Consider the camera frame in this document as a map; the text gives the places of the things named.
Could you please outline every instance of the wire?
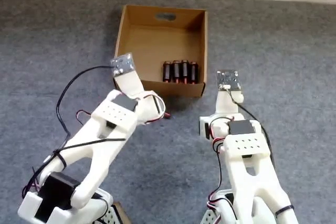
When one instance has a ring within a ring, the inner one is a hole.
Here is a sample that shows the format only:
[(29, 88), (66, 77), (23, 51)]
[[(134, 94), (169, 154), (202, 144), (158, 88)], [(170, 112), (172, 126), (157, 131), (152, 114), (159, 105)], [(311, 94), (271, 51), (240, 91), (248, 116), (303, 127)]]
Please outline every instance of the wire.
[(99, 140), (90, 141), (90, 142), (86, 142), (86, 143), (70, 145), (70, 146), (66, 146), (66, 147), (62, 147), (62, 148), (54, 150), (52, 156), (49, 159), (47, 159), (47, 161), (44, 162), (43, 165), (41, 165), (41, 167), (39, 169), (36, 170), (35, 174), (31, 177), (31, 179), (29, 180), (29, 182), (27, 183), (27, 185), (22, 189), (22, 197), (24, 198), (26, 196), (26, 194), (29, 192), (30, 188), (32, 187), (34, 180), (37, 178), (37, 176), (42, 172), (42, 170), (61, 151), (68, 150), (68, 149), (71, 149), (71, 148), (76, 148), (76, 147), (91, 145), (91, 144), (99, 144), (99, 143), (104, 143), (104, 142), (122, 142), (122, 141), (126, 141), (126, 139), (125, 138), (104, 138), (104, 139), (99, 139)]
[(102, 223), (102, 224), (106, 224), (106, 222), (103, 221), (102, 218), (106, 215), (107, 211), (109, 210), (109, 203), (108, 203), (105, 199), (103, 199), (103, 198), (100, 198), (100, 200), (103, 200), (103, 201), (106, 203), (106, 211), (104, 212), (104, 214), (103, 214), (101, 217), (99, 217), (99, 218), (98, 218), (97, 220), (95, 220), (95, 221), (98, 221), (98, 222), (100, 222), (100, 223)]
[[(247, 114), (249, 114), (254, 120), (258, 121), (260, 123), (260, 121), (251, 113), (249, 112), (245, 107), (243, 107), (242, 105), (240, 105), (239, 103), (237, 103), (233, 97), (232, 97), (232, 94), (231, 94), (231, 91), (227, 90), (226, 89), (226, 92), (229, 93), (230, 97), (231, 97), (231, 100), (234, 104), (236, 104), (239, 108), (241, 108), (242, 110), (244, 110)], [(264, 135), (265, 135), (265, 138), (266, 138), (266, 142), (267, 142), (267, 145), (268, 145), (268, 148), (270, 150), (270, 159), (272, 161), (272, 164), (273, 166), (275, 167), (275, 164), (274, 164), (274, 157), (273, 157), (273, 151), (272, 151), (272, 145), (271, 145), (271, 142), (269, 140), (269, 136), (268, 136), (268, 133), (266, 131), (266, 129), (264, 128), (264, 126), (262, 125), (262, 123), (260, 123), (260, 126), (261, 126), (261, 129), (262, 131), (264, 132)]]
[[(159, 96), (158, 96), (156, 93), (154, 93), (154, 92), (151, 92), (150, 94), (147, 94), (147, 95), (145, 95), (145, 96), (143, 96), (143, 97), (139, 97), (138, 99), (141, 100), (141, 99), (145, 99), (145, 98), (147, 98), (147, 97), (153, 97), (153, 100), (154, 100), (154, 102), (155, 102), (156, 108), (158, 109), (158, 112), (159, 112), (159, 116), (158, 116), (157, 118), (155, 118), (155, 119), (146, 121), (145, 124), (147, 124), (147, 123), (152, 123), (152, 122), (155, 122), (155, 121), (160, 120), (161, 118), (163, 118), (163, 117), (165, 116), (165, 111), (166, 111), (166, 105), (164, 104), (164, 101), (162, 100), (161, 97), (159, 97)], [(157, 99), (159, 100), (159, 102), (161, 103), (161, 105), (162, 105), (162, 106), (161, 106), (161, 112), (160, 112), (159, 106), (158, 106), (158, 104), (157, 104), (155, 98), (157, 98)]]
[(231, 201), (229, 201), (226, 197), (221, 197), (221, 198), (217, 198), (217, 199), (212, 199), (212, 196), (220, 189), (220, 186), (222, 185), (222, 165), (221, 165), (221, 159), (220, 159), (220, 157), (219, 157), (219, 151), (218, 151), (218, 149), (219, 149), (219, 147), (222, 145), (223, 143), (220, 143), (220, 144), (218, 144), (217, 145), (217, 147), (216, 147), (216, 155), (217, 155), (217, 159), (218, 159), (218, 164), (219, 164), (219, 183), (218, 183), (218, 186), (217, 186), (217, 188), (215, 189), (215, 190), (213, 190), (210, 194), (209, 194), (209, 196), (208, 196), (208, 202), (207, 202), (207, 206), (208, 206), (208, 208), (210, 208), (210, 209), (212, 209), (212, 210), (216, 210), (216, 207), (215, 207), (215, 205), (214, 205), (214, 203), (216, 203), (216, 202), (218, 202), (218, 201), (220, 201), (220, 200), (226, 200), (228, 203), (229, 203), (229, 205), (230, 205), (230, 207), (231, 207), (231, 209), (232, 209), (232, 212), (234, 213), (234, 215), (235, 215), (235, 218), (237, 219), (237, 216), (236, 216), (236, 213), (235, 213), (235, 211), (234, 211), (234, 208), (233, 208), (233, 205), (232, 205), (232, 203), (231, 203)]
[(85, 110), (79, 110), (79, 111), (76, 112), (76, 120), (83, 126), (83, 123), (79, 120), (79, 114), (81, 112), (84, 112), (86, 115), (89, 115), (89, 116), (91, 116), (91, 113), (89, 113), (89, 112), (87, 112)]
[(221, 220), (221, 214), (218, 215), (218, 217), (215, 219), (214, 224), (218, 224)]
[(215, 144), (218, 143), (219, 141), (221, 140), (224, 140), (225, 137), (217, 137), (215, 138), (213, 141), (212, 141), (212, 149), (214, 150), (214, 152), (216, 152), (215, 150)]
[[(63, 148), (68, 140), (70, 139), (70, 136), (71, 136), (71, 133), (70, 131), (68, 130), (68, 128), (66, 127), (60, 113), (59, 113), (59, 107), (60, 107), (60, 104), (61, 104), (61, 101), (63, 100), (63, 97), (65, 95), (65, 93), (68, 91), (69, 87), (73, 84), (73, 82), (78, 79), (82, 74), (88, 72), (88, 71), (91, 71), (93, 69), (98, 69), (98, 68), (103, 68), (103, 69), (110, 69), (111, 66), (95, 66), (95, 67), (92, 67), (92, 68), (88, 68), (86, 70), (83, 70), (82, 72), (79, 72), (77, 75), (75, 75), (75, 77), (73, 77), (69, 83), (66, 85), (66, 87), (63, 89), (63, 92), (61, 93), (61, 95), (59, 96), (59, 99), (57, 101), (57, 104), (56, 104), (56, 116), (57, 116), (57, 119), (58, 121), (60, 122), (60, 124), (62, 125), (62, 128), (63, 130), (66, 132), (66, 137), (63, 141), (63, 143), (61, 144), (60, 148)], [(30, 178), (30, 180), (28, 181), (27, 185), (24, 186), (24, 188), (22, 189), (22, 198), (24, 198), (27, 193), (29, 192), (29, 190), (31, 189), (34, 181), (37, 179), (38, 175), (43, 171), (43, 169), (55, 158), (57, 157), (57, 154), (54, 152), (52, 153), (49, 158), (39, 167), (39, 169), (37, 169), (35, 171), (35, 173), (32, 175), (32, 177)]]
[(61, 93), (61, 95), (59, 96), (59, 99), (57, 101), (57, 104), (56, 104), (56, 116), (57, 116), (57, 119), (58, 121), (60, 122), (60, 124), (62, 125), (63, 127), (63, 130), (67, 133), (63, 143), (61, 144), (61, 147), (64, 147), (66, 145), (66, 143), (68, 142), (70, 136), (71, 136), (71, 133), (70, 131), (68, 130), (68, 128), (66, 127), (60, 113), (59, 113), (59, 107), (61, 105), (61, 101), (63, 100), (63, 97), (65, 95), (65, 93), (68, 91), (69, 87), (71, 86), (71, 84), (73, 84), (74, 81), (76, 81), (78, 79), (78, 77), (80, 77), (82, 74), (88, 72), (88, 71), (91, 71), (93, 69), (98, 69), (98, 68), (105, 68), (105, 69), (110, 69), (112, 68), (111, 66), (95, 66), (95, 67), (92, 67), (92, 68), (88, 68), (88, 69), (85, 69), (83, 70), (82, 72), (79, 72), (78, 74), (75, 75), (75, 77), (73, 77), (69, 83), (66, 85), (66, 87), (63, 89), (63, 92)]
[(234, 117), (232, 117), (232, 118), (228, 118), (228, 117), (226, 117), (226, 116), (220, 116), (220, 117), (218, 117), (218, 118), (213, 119), (213, 120), (210, 122), (210, 124), (209, 124), (209, 131), (210, 131), (210, 136), (211, 136), (212, 139), (215, 139), (215, 136), (214, 136), (214, 132), (213, 132), (213, 130), (212, 130), (212, 128), (211, 128), (211, 125), (212, 125), (213, 122), (215, 122), (217, 119), (228, 119), (229, 121), (232, 121), (232, 120), (234, 120)]
[(97, 219), (97, 220), (95, 220), (95, 221), (98, 221), (98, 222), (100, 222), (101, 224), (107, 224), (105, 221), (103, 221), (102, 219)]

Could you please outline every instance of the black cable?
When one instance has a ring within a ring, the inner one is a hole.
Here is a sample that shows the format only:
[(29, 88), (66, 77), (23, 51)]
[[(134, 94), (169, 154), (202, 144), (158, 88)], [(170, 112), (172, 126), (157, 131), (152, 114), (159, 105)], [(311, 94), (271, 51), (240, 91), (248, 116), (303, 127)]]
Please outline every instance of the black cable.
[(66, 146), (63, 148), (59, 148), (53, 151), (52, 156), (47, 159), (47, 161), (45, 163), (43, 163), (43, 165), (41, 165), (41, 167), (39, 169), (36, 170), (35, 174), (31, 177), (31, 179), (29, 180), (29, 182), (27, 183), (27, 185), (22, 189), (22, 198), (24, 198), (26, 196), (26, 194), (29, 192), (34, 180), (37, 178), (37, 176), (42, 172), (42, 170), (57, 156), (60, 155), (61, 151), (67, 150), (67, 149), (71, 149), (71, 148), (76, 148), (76, 147), (81, 147), (81, 146), (85, 146), (85, 145), (91, 145), (91, 144), (99, 144), (99, 143), (103, 143), (103, 142), (122, 142), (122, 141), (126, 141), (125, 138), (104, 138), (104, 139), (99, 139), (99, 140), (95, 140), (95, 141), (91, 141), (91, 142), (86, 142), (86, 143), (82, 143), (82, 144), (75, 144), (75, 145), (70, 145), (70, 146)]
[(71, 86), (71, 84), (76, 81), (78, 79), (78, 77), (80, 77), (82, 74), (88, 72), (88, 71), (91, 71), (93, 69), (98, 69), (98, 68), (112, 68), (111, 66), (95, 66), (95, 67), (92, 67), (92, 68), (88, 68), (86, 70), (83, 70), (82, 72), (79, 72), (78, 74), (75, 75), (75, 77), (73, 77), (69, 83), (65, 86), (65, 88), (63, 89), (63, 92), (62, 94), (59, 96), (59, 99), (57, 101), (57, 104), (56, 104), (56, 116), (57, 116), (57, 119), (58, 121), (60, 122), (60, 124), (62, 125), (63, 127), (63, 130), (67, 133), (66, 137), (65, 137), (65, 140), (63, 141), (63, 143), (61, 144), (60, 148), (64, 147), (67, 143), (67, 141), (69, 140), (70, 136), (71, 136), (71, 133), (70, 131), (68, 130), (68, 128), (66, 127), (60, 113), (59, 113), (59, 107), (61, 105), (61, 101), (63, 100), (63, 97), (65, 95), (65, 93), (68, 91), (69, 87)]
[(226, 200), (226, 201), (229, 203), (229, 205), (230, 205), (230, 207), (231, 207), (231, 209), (232, 209), (232, 212), (233, 212), (234, 215), (235, 215), (235, 218), (237, 219), (235, 210), (233, 209), (233, 206), (232, 206), (231, 202), (230, 202), (227, 198), (223, 198), (223, 197), (221, 197), (221, 198), (217, 198), (217, 199), (211, 199), (211, 196), (212, 196), (215, 192), (217, 192), (217, 191), (220, 189), (220, 186), (222, 185), (222, 180), (223, 180), (223, 178), (222, 178), (222, 165), (221, 165), (221, 159), (220, 159), (220, 157), (219, 157), (219, 152), (218, 152), (218, 149), (219, 149), (219, 147), (220, 147), (222, 144), (223, 144), (223, 143), (220, 143), (220, 144), (218, 144), (217, 147), (216, 147), (216, 155), (217, 155), (218, 164), (219, 164), (219, 183), (218, 183), (217, 188), (216, 188), (215, 190), (213, 190), (213, 191), (209, 194), (209, 196), (208, 196), (208, 201), (210, 202), (211, 205), (213, 205), (212, 203), (216, 203), (216, 202), (218, 202), (218, 201), (220, 201), (220, 200)]
[(95, 220), (95, 221), (98, 221), (98, 222), (100, 222), (101, 224), (107, 224), (105, 221), (103, 221), (102, 219), (97, 219), (97, 220)]
[(104, 212), (104, 214), (103, 214), (102, 216), (100, 216), (100, 217), (99, 217), (97, 220), (95, 220), (95, 221), (99, 221), (100, 223), (105, 224), (106, 222), (103, 221), (102, 218), (106, 215), (107, 211), (109, 210), (109, 203), (108, 203), (105, 199), (103, 199), (103, 198), (100, 198), (100, 200), (103, 200), (103, 201), (105, 202), (105, 204), (106, 204), (106, 211)]
[[(61, 144), (60, 148), (63, 148), (66, 143), (68, 142), (68, 140), (70, 139), (71, 133), (68, 130), (68, 128), (66, 127), (60, 113), (59, 113), (59, 107), (61, 104), (61, 101), (65, 95), (65, 93), (67, 92), (67, 90), (69, 89), (69, 87), (71, 86), (71, 84), (78, 79), (78, 77), (80, 77), (82, 74), (91, 71), (93, 69), (98, 69), (98, 68), (104, 68), (104, 69), (110, 69), (111, 66), (96, 66), (96, 67), (92, 67), (92, 68), (88, 68), (86, 70), (83, 70), (82, 72), (79, 72), (77, 75), (75, 75), (75, 77), (73, 77), (69, 83), (66, 85), (66, 87), (63, 89), (63, 92), (61, 93), (57, 104), (56, 104), (56, 116), (58, 121), (60, 122), (60, 124), (62, 125), (64, 131), (67, 133), (63, 143)], [(33, 176), (30, 178), (30, 180), (28, 181), (27, 185), (24, 186), (24, 188), (22, 189), (22, 198), (24, 198), (26, 196), (26, 194), (29, 192), (32, 184), (34, 183), (34, 181), (37, 179), (38, 175), (43, 171), (43, 169), (57, 156), (56, 153), (52, 153), (51, 156), (40, 166), (39, 169), (36, 170), (36, 172), (33, 174)]]
[[(229, 90), (226, 90), (226, 91), (229, 93), (229, 95), (230, 95), (230, 97), (231, 97), (231, 100), (232, 100), (232, 102), (233, 102), (234, 104), (236, 104), (239, 108), (241, 108), (241, 109), (244, 110), (247, 114), (249, 114), (254, 120), (256, 120), (256, 121), (258, 121), (258, 122), (260, 123), (260, 121), (259, 121), (259, 120), (258, 120), (258, 119), (257, 119), (251, 112), (249, 112), (246, 108), (244, 108), (242, 105), (240, 105), (239, 103), (237, 103), (237, 102), (233, 99), (232, 94), (231, 94), (231, 91), (229, 91)], [(271, 145), (271, 142), (270, 142), (270, 140), (269, 140), (269, 136), (268, 136), (267, 131), (265, 130), (264, 126), (262, 125), (262, 123), (260, 123), (260, 126), (261, 126), (262, 131), (264, 132), (264, 135), (265, 135), (265, 138), (266, 138), (266, 142), (267, 142), (268, 148), (269, 148), (269, 150), (270, 150), (270, 159), (271, 159), (272, 164), (273, 164), (273, 166), (274, 166), (274, 168), (275, 168), (274, 158), (273, 158), (273, 151), (272, 151), (272, 145)]]
[(209, 124), (209, 131), (210, 131), (210, 136), (211, 136), (212, 139), (215, 139), (215, 138), (214, 138), (214, 136), (212, 136), (211, 125), (212, 125), (213, 122), (215, 122), (217, 119), (228, 119), (228, 120), (232, 121), (234, 118), (228, 118), (228, 117), (226, 117), (226, 116), (220, 116), (220, 117), (218, 117), (218, 118), (213, 119), (213, 120), (210, 122), (210, 124)]

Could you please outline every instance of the black battery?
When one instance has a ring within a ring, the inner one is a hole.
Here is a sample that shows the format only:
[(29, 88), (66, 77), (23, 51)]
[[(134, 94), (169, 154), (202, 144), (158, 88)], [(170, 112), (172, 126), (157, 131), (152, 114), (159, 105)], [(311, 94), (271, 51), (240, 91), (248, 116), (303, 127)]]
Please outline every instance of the black battery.
[(165, 61), (163, 63), (163, 77), (162, 77), (162, 80), (164, 82), (170, 82), (172, 80), (171, 69), (172, 69), (172, 63), (170, 61)]
[(198, 83), (198, 64), (194, 61), (190, 63), (190, 83)]
[(181, 61), (173, 61), (173, 80), (175, 83), (179, 83), (181, 78)]

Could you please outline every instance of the white 3d-printed part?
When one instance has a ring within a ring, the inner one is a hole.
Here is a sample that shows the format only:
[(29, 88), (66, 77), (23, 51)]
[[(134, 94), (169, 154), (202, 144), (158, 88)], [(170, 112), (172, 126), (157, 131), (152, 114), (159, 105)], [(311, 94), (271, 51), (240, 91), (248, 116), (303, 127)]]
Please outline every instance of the white 3d-printed part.
[(270, 155), (265, 136), (262, 133), (228, 135), (224, 141), (226, 155), (230, 160), (244, 155)]
[[(113, 207), (109, 207), (109, 210), (106, 212), (105, 216), (101, 218), (106, 224), (121, 224), (118, 215), (115, 212)], [(95, 221), (94, 224), (101, 224), (99, 221)]]
[(213, 224), (218, 215), (212, 210), (207, 210), (202, 218), (201, 224)]

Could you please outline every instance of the gray carpet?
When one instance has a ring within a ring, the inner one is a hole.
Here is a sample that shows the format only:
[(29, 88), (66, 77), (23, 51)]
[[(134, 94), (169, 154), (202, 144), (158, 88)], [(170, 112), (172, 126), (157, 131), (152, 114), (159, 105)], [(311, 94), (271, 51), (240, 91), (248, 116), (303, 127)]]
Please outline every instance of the gray carpet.
[[(336, 6), (250, 0), (0, 0), (0, 223), (24, 223), (16, 211), (31, 166), (65, 136), (58, 96), (77, 72), (109, 62), (124, 4), (209, 12), (203, 97), (166, 99), (173, 118), (139, 127), (102, 184), (133, 223), (200, 222), (218, 163), (197, 123), (214, 112), (217, 68), (239, 69), (245, 106), (268, 130), (299, 222), (334, 223)], [(112, 88), (108, 70), (71, 87), (61, 113), (72, 132), (75, 112)], [(67, 173), (82, 179), (88, 167), (83, 160)]]

